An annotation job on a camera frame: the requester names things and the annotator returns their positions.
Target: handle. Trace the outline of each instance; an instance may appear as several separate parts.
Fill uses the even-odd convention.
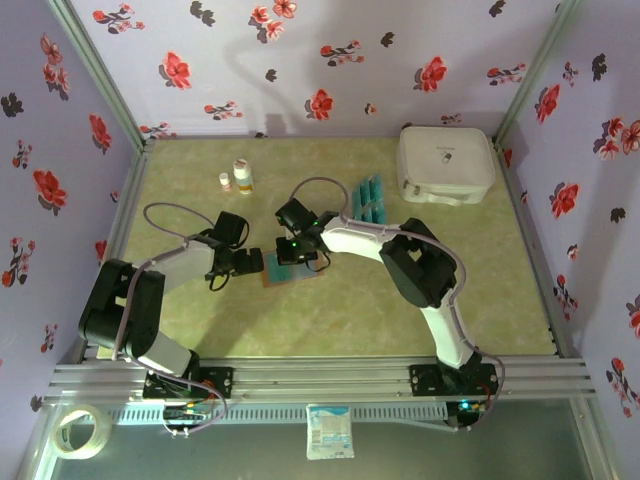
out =
[[[443,197],[441,195],[433,195],[432,193],[427,193],[427,201],[446,203],[447,205],[451,205],[452,207],[459,207],[460,205],[462,205],[462,200],[451,197]]]

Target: white storage case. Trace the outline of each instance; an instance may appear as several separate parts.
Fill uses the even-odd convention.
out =
[[[496,179],[491,147],[476,128],[407,127],[396,161],[409,202],[480,203]]]

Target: cable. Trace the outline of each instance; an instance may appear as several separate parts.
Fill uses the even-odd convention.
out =
[[[209,290],[211,290],[212,292],[219,292],[224,287],[226,287],[227,283],[229,283],[229,278],[231,278],[231,274],[227,273],[224,279],[224,282],[222,282],[222,285],[220,285],[219,287],[213,288],[213,282],[216,280],[217,277],[218,275],[214,275],[213,278],[211,279],[211,283],[209,283]]]
[[[127,289],[127,303],[125,305],[124,311],[122,312],[122,318],[120,319],[120,325],[118,326],[118,332],[116,334],[116,339],[115,342],[113,344],[113,351],[111,354],[111,359],[112,360],[117,360],[118,359],[118,352],[120,351],[120,347],[121,347],[121,343],[122,343],[122,337],[124,336],[124,331],[125,331],[125,327],[127,325],[128,319],[129,319],[129,314],[131,312],[131,298],[133,296],[133,292],[135,291],[135,287],[136,284],[138,283],[138,279],[140,278],[140,275],[142,275],[142,272],[144,272],[147,268],[149,268],[151,265],[154,265],[156,262],[165,260],[167,258],[171,258],[174,255],[177,255],[183,251],[185,251],[188,247],[189,247],[189,238],[186,237],[185,235],[182,235],[178,232],[174,232],[172,230],[160,227],[159,225],[157,225],[156,223],[154,223],[153,221],[151,221],[147,215],[147,211],[154,206],[159,206],[159,205],[163,205],[163,206],[168,206],[168,207],[175,207],[175,208],[179,208],[181,210],[193,213],[195,215],[197,215],[198,217],[206,220],[209,225],[211,225],[212,228],[214,228],[215,224],[205,215],[196,212],[195,210],[192,210],[188,207],[184,207],[182,205],[177,205],[174,203],[168,203],[168,202],[156,202],[156,203],[151,203],[149,205],[147,205],[143,211],[142,214],[145,218],[145,220],[147,222],[149,222],[151,224],[151,226],[157,228],[158,230],[168,233],[170,235],[176,236],[176,237],[180,237],[183,240],[183,244],[177,248],[174,248],[172,250],[169,250],[167,252],[161,253],[159,255],[156,255],[155,257],[151,258],[150,260],[147,260],[146,262],[144,262],[142,265],[140,265],[140,267],[138,267],[138,269],[135,271],[135,273],[133,274],[133,277],[131,278],[131,282],[129,284],[129,288]],[[222,404],[223,404],[223,410],[218,413],[216,416],[213,416],[213,412],[214,412],[214,405],[213,402],[211,404],[211,419],[207,420],[206,422],[203,422],[193,428],[190,429],[186,429],[183,430],[182,432],[178,431],[177,429],[171,430],[169,429],[169,427],[164,424],[164,428],[169,431],[171,434],[173,434],[174,436],[188,436],[190,433],[195,433],[198,432],[200,430],[203,430],[204,428],[207,428],[210,425],[213,425],[214,423],[216,423],[217,421],[219,421],[222,417],[224,417],[227,414],[228,411],[228,406],[227,406],[227,401],[224,398],[224,396],[215,388],[210,387],[209,385],[206,385],[204,383],[201,382],[196,382],[194,380],[188,380],[182,377],[178,377],[177,375],[173,375],[167,372],[163,372],[162,370],[158,370],[156,368],[150,367],[148,365],[145,365],[144,363],[138,361],[135,358],[132,357],[126,357],[125,361],[130,361],[136,365],[138,365],[139,367],[142,367],[146,370],[149,370],[153,373],[155,373],[156,375],[163,377],[163,378],[167,378],[169,380],[172,380],[174,382],[178,382],[178,383],[182,383],[183,385],[187,385],[187,386],[191,386],[194,388],[200,388],[203,390],[206,390],[210,393],[212,393],[213,395],[215,395],[216,397],[218,397],[220,400],[222,400]]]
[[[476,382],[479,386],[481,386],[484,389],[484,393],[487,394],[487,399],[485,400],[485,404],[487,405],[487,407],[489,405],[491,405],[491,389],[487,386],[486,383],[482,383],[482,382]]]
[[[211,418],[209,420],[207,420],[206,422],[203,422],[199,425],[196,425],[195,427],[192,427],[186,431],[179,431],[177,429],[171,430],[167,424],[164,424],[164,428],[170,432],[172,435],[174,436],[180,436],[180,437],[187,437],[189,436],[191,433],[196,433],[200,430],[203,430],[205,428],[207,428],[210,425],[213,425],[214,423],[218,422],[221,418],[223,418],[227,412],[229,411],[229,407],[227,405],[227,400],[224,398],[224,395],[222,395],[222,393],[220,393],[218,390],[216,390],[213,387],[210,387],[209,385],[205,385],[204,383],[201,382],[196,382],[194,380],[187,380],[186,378],[182,378],[182,377],[178,377],[176,375],[172,375],[170,373],[166,373],[163,372],[162,370],[158,370],[157,368],[153,368],[150,367],[148,365],[145,365],[144,363],[138,361],[135,358],[131,358],[128,357],[131,361],[131,363],[135,363],[136,365],[138,365],[139,367],[145,368],[147,370],[152,371],[153,373],[155,373],[156,375],[158,375],[159,377],[164,377],[167,378],[169,380],[173,380],[174,382],[178,382],[178,383],[182,383],[184,385],[190,386],[190,387],[195,387],[195,388],[201,388],[203,390],[206,390],[210,393],[213,393],[216,397],[218,397],[221,401],[222,401],[222,411],[220,413],[218,413],[217,415],[213,415],[213,412],[215,410],[215,405],[213,404],[213,402],[211,403]]]
[[[311,268],[311,266],[309,265],[309,260],[307,260],[306,262],[304,262],[304,264],[307,266],[307,268],[309,270],[311,270],[313,273],[320,273],[323,270],[326,270],[327,268],[329,268],[331,266],[331,257],[329,257],[329,255],[327,255],[325,252],[322,252],[322,254],[324,255],[324,258],[327,259],[327,264],[320,267],[318,270],[314,270],[313,268]]]
[[[184,240],[185,242],[187,242],[187,244],[189,243],[187,240],[187,237],[185,237],[184,235],[182,235],[181,233],[178,232],[174,232],[173,230],[169,230],[168,228],[164,228],[161,227],[160,225],[158,225],[157,223],[153,222],[150,218],[149,218],[149,214],[147,213],[149,211],[149,209],[153,208],[153,207],[173,207],[173,208],[179,208],[180,210],[184,210],[185,212],[189,212],[192,213],[194,215],[197,215],[198,217],[202,218],[204,221],[206,221],[209,225],[211,225],[211,228],[215,228],[215,223],[213,223],[211,221],[211,219],[205,215],[203,215],[200,212],[196,212],[195,210],[192,210],[189,207],[185,207],[183,205],[178,205],[177,203],[171,203],[171,202],[153,202],[148,204],[147,206],[144,207],[144,209],[142,210],[142,216],[144,217],[144,219],[149,222],[149,224],[152,227],[157,228],[158,230],[160,230],[161,232],[164,233],[168,233],[169,235],[173,235],[175,237],[180,237],[182,240]]]
[[[462,339],[462,343],[466,347],[468,347],[469,349],[471,349],[472,351],[478,353],[479,355],[481,355],[483,357],[487,357],[487,358],[490,358],[490,359],[494,360],[500,366],[500,370],[501,370],[500,383],[498,384],[498,389],[496,390],[496,394],[493,397],[493,402],[491,402],[491,405],[489,405],[489,408],[487,409],[487,411],[484,413],[484,415],[482,415],[482,417],[480,417],[478,419],[478,421],[474,424],[474,426],[477,426],[480,423],[482,423],[493,412],[494,406],[496,404],[496,400],[498,400],[498,397],[502,393],[502,387],[504,386],[504,379],[506,377],[506,367],[504,365],[504,362],[499,357],[497,357],[495,355],[492,355],[490,353],[487,353],[487,352],[481,350],[480,348],[478,348],[477,346],[473,345],[467,339],[467,336],[464,333],[464,330],[462,328],[462,324],[460,322],[460,319],[458,318],[458,312],[456,311],[456,307],[455,307],[455,300],[458,297],[458,295],[460,294],[460,291],[462,290],[464,285],[467,283],[467,269],[465,268],[464,263],[462,263],[462,260],[460,259],[460,257],[458,257],[458,255],[456,255],[456,253],[453,250],[451,250],[449,247],[443,245],[442,243],[438,242],[437,240],[433,240],[432,238],[426,237],[424,235],[420,235],[419,233],[407,232],[405,230],[400,230],[399,228],[387,228],[388,225],[378,225],[378,224],[375,224],[375,223],[361,222],[359,220],[354,220],[352,218],[347,218],[347,216],[345,214],[345,210],[346,210],[347,206],[349,205],[349,193],[347,192],[347,189],[344,187],[344,185],[342,185],[337,180],[334,180],[333,178],[329,178],[329,177],[310,177],[310,178],[307,178],[306,180],[303,180],[302,182],[300,182],[293,189],[293,192],[289,196],[289,199],[293,198],[293,196],[298,192],[300,187],[302,187],[303,185],[305,185],[305,184],[307,184],[309,182],[315,181],[315,180],[321,180],[321,181],[326,181],[326,182],[333,183],[333,184],[337,185],[338,187],[340,187],[340,189],[342,190],[342,193],[344,195],[344,203],[343,203],[342,207],[340,208],[339,218],[340,218],[340,220],[342,221],[342,223],[343,223],[343,225],[345,227],[349,227],[350,225],[357,225],[358,227],[360,227],[361,230],[368,231],[369,233],[373,233],[375,235],[381,234],[381,236],[383,236],[383,237],[384,236],[389,236],[389,237],[393,238],[396,235],[403,235],[405,237],[415,238],[416,240],[420,240],[420,241],[422,241],[424,243],[427,243],[429,245],[432,245],[432,246],[438,248],[439,250],[441,250],[442,252],[446,253],[451,258],[453,258],[453,260],[456,262],[458,275],[459,275],[460,278],[458,280],[458,283],[454,287],[454,289],[453,289],[453,291],[451,293],[451,296],[449,297],[449,302],[448,302],[448,305],[447,305],[449,307],[449,310],[451,311],[451,316],[453,318],[453,324],[454,324],[454,326],[456,328],[456,332],[458,333],[458,335]]]
[[[131,278],[131,283],[129,284],[129,288],[127,289],[127,303],[126,303],[126,305],[124,307],[124,311],[122,312],[122,318],[120,319],[120,325],[118,326],[118,332],[116,333],[116,339],[115,339],[115,342],[113,344],[113,350],[111,352],[111,360],[113,360],[113,361],[116,361],[118,359],[118,352],[120,351],[120,347],[121,347],[121,344],[122,344],[122,338],[124,337],[124,331],[125,331],[125,328],[126,328],[126,325],[127,325],[127,321],[129,320],[129,314],[131,313],[131,303],[132,302],[130,301],[130,299],[133,298],[133,292],[134,292],[134,290],[136,288],[136,284],[138,283],[138,279],[140,278],[140,275],[142,275],[142,272],[144,272],[151,265],[155,265],[159,261],[166,260],[167,258],[171,258],[171,257],[177,255],[178,253],[182,253],[184,250],[187,249],[187,247],[189,247],[189,238],[187,236],[182,235],[181,233],[178,233],[178,232],[174,232],[173,230],[169,230],[167,228],[163,228],[160,225],[158,225],[155,222],[153,222],[149,218],[149,215],[147,214],[147,212],[149,211],[150,208],[156,207],[156,206],[179,208],[180,210],[184,210],[186,212],[193,213],[194,215],[204,219],[207,223],[209,223],[209,225],[211,225],[211,228],[215,227],[215,224],[208,217],[206,217],[205,215],[201,214],[200,212],[196,212],[195,210],[192,210],[189,207],[178,205],[176,203],[154,202],[154,203],[150,203],[150,204],[148,204],[147,206],[144,207],[144,209],[142,210],[142,215],[144,216],[144,219],[147,222],[149,222],[149,224],[152,227],[157,228],[161,232],[168,233],[169,235],[173,235],[175,237],[179,237],[179,238],[182,239],[182,241],[184,243],[178,248],[174,248],[173,250],[169,250],[168,252],[161,253],[161,254],[156,255],[155,257],[151,258],[150,260],[147,260],[142,265],[140,265],[138,267],[138,269],[135,271],[135,273],[133,274],[133,277]]]

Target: purple wall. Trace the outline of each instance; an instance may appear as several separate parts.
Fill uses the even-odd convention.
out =
[[[146,136],[358,136],[495,133],[558,1],[71,3]]]
[[[44,0],[5,2],[0,32],[0,478],[14,478],[134,150]]]
[[[587,361],[625,478],[640,471],[639,15],[635,0],[584,2],[505,142],[553,313]]]

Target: small bottle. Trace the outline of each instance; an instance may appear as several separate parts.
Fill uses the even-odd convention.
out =
[[[229,180],[228,173],[221,173],[218,177],[220,179],[220,185],[222,185],[222,190],[225,192],[231,191],[231,180]]]
[[[245,195],[253,192],[253,179],[251,178],[251,167],[246,160],[240,158],[233,162],[233,176],[236,177],[236,183],[240,189],[240,193]]]

